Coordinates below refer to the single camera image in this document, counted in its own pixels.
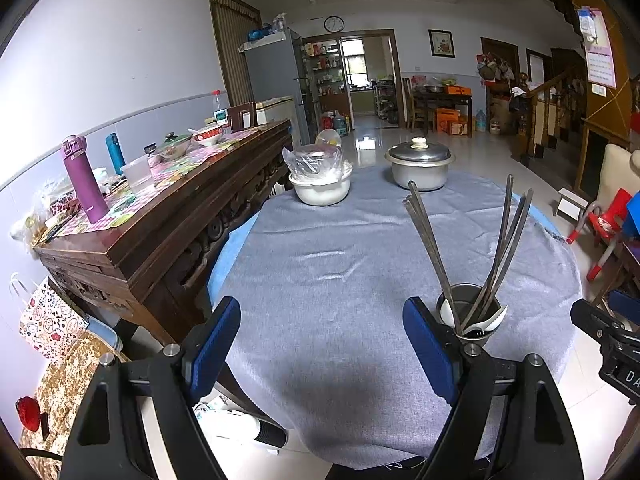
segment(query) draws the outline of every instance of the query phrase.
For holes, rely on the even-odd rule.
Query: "framed picture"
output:
[[[456,57],[453,50],[453,38],[448,30],[429,29],[431,40],[431,55],[441,57]]]

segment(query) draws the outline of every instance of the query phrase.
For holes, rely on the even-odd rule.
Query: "blue tablecloth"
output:
[[[271,198],[221,291],[241,306],[227,363],[242,389],[312,453],[356,469],[428,456],[450,409],[402,327],[406,298],[434,308],[440,295],[402,206],[407,193],[388,168],[373,167],[354,170],[333,206],[305,205],[293,191]],[[422,196],[450,282],[484,282],[504,190],[451,171],[444,188]],[[486,350],[517,360],[536,352],[558,380],[581,297],[571,249],[529,216],[497,297],[509,312]],[[492,450],[497,420],[479,455]]]

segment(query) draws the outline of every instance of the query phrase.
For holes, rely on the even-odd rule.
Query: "pink checkered tablecloth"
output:
[[[180,180],[190,171],[193,171],[209,157],[224,151],[231,151],[236,142],[243,140],[259,131],[259,128],[250,128],[243,132],[234,134],[232,139],[221,144],[215,144],[208,148],[200,148],[188,152],[176,160],[168,160],[162,164],[151,168],[154,178],[154,187],[135,195],[129,184],[125,182],[122,186],[105,197],[108,213],[91,224],[84,211],[79,212],[62,228],[56,236],[66,236],[91,231],[102,231],[112,227],[117,227],[129,220],[137,211],[151,202],[156,196],[167,189],[171,184]]]

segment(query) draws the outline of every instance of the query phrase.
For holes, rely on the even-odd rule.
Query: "hanging bag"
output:
[[[30,294],[17,273],[11,275],[9,290],[25,305],[18,331],[51,363],[60,365],[88,323],[55,293],[48,278],[33,285],[36,289]]]

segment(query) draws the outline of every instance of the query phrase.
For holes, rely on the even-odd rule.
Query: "tiled floor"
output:
[[[342,142],[347,158],[359,167],[386,164],[384,154],[387,148],[422,134],[420,131],[411,133],[399,128],[384,128],[386,124],[375,118],[365,118],[364,121],[357,121],[356,125],[356,131],[345,137]],[[364,137],[375,139],[375,150],[356,148],[356,140],[362,140]],[[513,173],[514,191],[524,193],[532,187],[536,207],[555,223],[561,234],[566,236],[571,232],[573,225],[567,219],[553,216],[558,194],[542,179],[511,158],[508,137],[478,133],[470,139],[442,134],[429,134],[428,138],[450,147],[456,156],[453,163],[456,170],[484,176],[501,185],[504,185],[507,175]],[[593,239],[589,235],[579,237],[573,248],[581,275],[585,276],[594,256],[602,249],[593,247]],[[601,274],[606,275],[606,270],[605,268]],[[602,276],[593,285],[583,282],[585,296],[592,296],[601,280]],[[599,346],[578,331],[567,368],[559,382],[559,389],[574,425],[586,480],[595,480],[603,473],[614,442],[631,409],[626,397],[598,377],[601,364]],[[175,478],[162,450],[157,423],[154,427],[155,417],[149,402],[145,405],[145,415],[159,477],[161,480]],[[330,468],[330,464],[309,454],[295,434],[290,436],[290,442],[277,456],[254,446],[238,446],[229,441],[219,440],[220,442],[214,443],[212,448],[231,480],[321,480]]]

